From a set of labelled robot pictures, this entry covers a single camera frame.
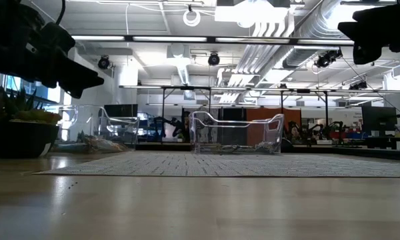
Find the black beam with light strips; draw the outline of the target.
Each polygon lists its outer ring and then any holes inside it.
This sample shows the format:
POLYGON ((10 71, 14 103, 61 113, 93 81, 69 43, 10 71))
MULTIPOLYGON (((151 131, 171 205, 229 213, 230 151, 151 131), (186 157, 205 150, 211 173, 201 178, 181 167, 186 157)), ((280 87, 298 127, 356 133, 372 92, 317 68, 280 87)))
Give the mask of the black beam with light strips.
POLYGON ((353 46, 349 39, 308 39, 291 37, 214 37, 176 35, 72 35, 76 41, 134 43, 204 43, 234 45, 353 46))

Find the succulent plant in black pot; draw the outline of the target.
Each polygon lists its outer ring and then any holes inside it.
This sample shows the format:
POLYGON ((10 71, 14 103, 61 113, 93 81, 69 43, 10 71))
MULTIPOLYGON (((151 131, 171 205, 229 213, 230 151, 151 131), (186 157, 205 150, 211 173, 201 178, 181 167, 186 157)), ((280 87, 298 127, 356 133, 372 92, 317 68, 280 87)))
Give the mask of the succulent plant in black pot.
POLYGON ((0 87, 0 158, 27 159, 46 155, 59 132, 58 113, 44 109, 35 95, 0 87))

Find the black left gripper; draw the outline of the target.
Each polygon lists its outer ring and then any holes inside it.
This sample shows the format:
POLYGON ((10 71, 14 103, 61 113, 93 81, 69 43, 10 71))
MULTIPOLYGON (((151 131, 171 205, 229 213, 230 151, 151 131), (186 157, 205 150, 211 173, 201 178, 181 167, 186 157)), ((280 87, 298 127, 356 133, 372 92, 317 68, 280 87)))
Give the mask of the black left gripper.
POLYGON ((67 58, 75 40, 59 25, 64 12, 62 1, 58 20, 47 23, 21 0, 0 0, 0 73, 60 87, 80 99, 84 90, 104 84, 104 79, 67 58))

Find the silver ventilation duct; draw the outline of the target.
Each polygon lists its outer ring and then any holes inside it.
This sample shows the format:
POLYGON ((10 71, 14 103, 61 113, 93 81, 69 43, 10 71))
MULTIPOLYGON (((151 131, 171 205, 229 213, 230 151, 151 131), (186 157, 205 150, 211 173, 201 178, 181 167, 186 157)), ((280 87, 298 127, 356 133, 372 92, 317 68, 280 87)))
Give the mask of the silver ventilation duct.
MULTIPOLYGON (((337 29, 337 11, 342 0, 323 0, 319 6, 306 18, 304 23, 296 30, 295 37, 299 38, 345 38, 337 29)), ((284 69, 296 69, 305 64, 316 54, 317 50, 296 49, 290 47, 282 62, 284 69)))

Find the orange granola bar wrapper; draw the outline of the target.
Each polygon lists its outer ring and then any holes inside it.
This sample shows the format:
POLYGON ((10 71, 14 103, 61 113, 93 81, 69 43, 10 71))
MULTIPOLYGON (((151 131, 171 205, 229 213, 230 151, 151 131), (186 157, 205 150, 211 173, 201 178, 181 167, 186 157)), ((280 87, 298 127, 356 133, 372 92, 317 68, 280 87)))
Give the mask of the orange granola bar wrapper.
POLYGON ((89 152, 98 153, 119 153, 127 151, 128 148, 121 143, 116 143, 104 138, 99 138, 91 135, 82 135, 78 138, 78 142, 87 146, 89 152))

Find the black monitor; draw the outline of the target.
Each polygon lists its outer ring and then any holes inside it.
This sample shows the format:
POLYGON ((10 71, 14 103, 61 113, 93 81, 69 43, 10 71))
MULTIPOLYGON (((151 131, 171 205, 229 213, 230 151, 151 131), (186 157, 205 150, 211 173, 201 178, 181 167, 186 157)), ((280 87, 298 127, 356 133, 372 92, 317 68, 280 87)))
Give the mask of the black monitor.
POLYGON ((394 131, 397 112, 394 107, 362 106, 363 129, 365 131, 394 131))
POLYGON ((105 105, 104 109, 110 117, 136 117, 138 104, 105 105))

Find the grey woven placemat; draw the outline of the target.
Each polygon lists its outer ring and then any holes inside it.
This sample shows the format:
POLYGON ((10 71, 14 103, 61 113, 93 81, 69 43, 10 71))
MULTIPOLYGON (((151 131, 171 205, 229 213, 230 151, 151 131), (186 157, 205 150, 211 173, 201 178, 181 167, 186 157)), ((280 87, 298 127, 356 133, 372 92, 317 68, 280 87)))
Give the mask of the grey woven placemat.
POLYGON ((52 169, 46 173, 141 177, 400 178, 400 161, 342 155, 200 155, 138 151, 52 169))

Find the black background station frame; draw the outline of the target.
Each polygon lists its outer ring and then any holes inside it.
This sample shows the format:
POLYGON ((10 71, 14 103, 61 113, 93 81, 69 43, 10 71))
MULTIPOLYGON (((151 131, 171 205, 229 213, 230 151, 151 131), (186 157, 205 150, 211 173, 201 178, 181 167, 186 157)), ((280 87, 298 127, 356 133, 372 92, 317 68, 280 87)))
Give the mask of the black background station frame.
POLYGON ((130 85, 120 85, 121 89, 162 89, 163 90, 163 100, 166 98, 165 91, 167 89, 179 89, 182 91, 185 90, 207 90, 209 92, 208 97, 211 98, 212 91, 263 91, 264 93, 272 91, 280 93, 281 97, 281 112, 283 113, 283 94, 284 92, 297 93, 297 94, 310 94, 310 93, 323 93, 325 98, 323 102, 325 103, 325 125, 329 124, 329 106, 328 106, 328 92, 332 92, 329 89, 284 89, 284 88, 250 88, 250 87, 204 87, 204 86, 190 86, 190 85, 181 85, 181 86, 158 86, 158 85, 140 85, 140 86, 130 86, 130 85))

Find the clear plastic bin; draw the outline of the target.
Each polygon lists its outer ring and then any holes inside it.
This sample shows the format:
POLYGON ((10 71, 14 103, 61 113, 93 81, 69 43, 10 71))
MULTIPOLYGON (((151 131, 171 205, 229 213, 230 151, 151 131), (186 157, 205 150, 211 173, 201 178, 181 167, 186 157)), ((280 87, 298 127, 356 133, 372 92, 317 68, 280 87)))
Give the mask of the clear plastic bin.
MULTIPOLYGON (((247 144, 247 128, 253 124, 264 125, 262 141, 281 144, 284 129, 284 115, 277 114, 270 119, 253 121, 218 120, 206 111, 195 111, 189 115, 189 136, 191 149, 198 154, 200 147, 206 145, 244 145, 247 144)), ((236 154, 266 154, 266 153, 236 153, 236 154)))
POLYGON ((51 150, 56 153, 93 154, 87 146, 78 142, 82 135, 104 138, 124 144, 134 150, 137 144, 139 118, 110 117, 104 107, 96 105, 50 105, 46 111, 57 113, 59 132, 51 150))

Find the orange partition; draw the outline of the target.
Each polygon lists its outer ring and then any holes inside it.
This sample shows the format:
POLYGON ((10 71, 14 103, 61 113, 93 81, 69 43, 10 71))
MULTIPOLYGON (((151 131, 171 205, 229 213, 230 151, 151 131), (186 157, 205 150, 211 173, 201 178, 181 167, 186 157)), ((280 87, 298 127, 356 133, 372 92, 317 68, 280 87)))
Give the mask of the orange partition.
MULTIPOLYGON (((258 109, 248 109, 247 110, 247 120, 262 120, 273 118, 276 114, 285 115, 285 128, 289 129, 289 122, 294 121, 296 124, 301 124, 301 111, 300 110, 290 110, 281 108, 258 108, 258 109)), ((256 145, 263 140, 264 125, 253 124, 247 128, 247 144, 256 145)))

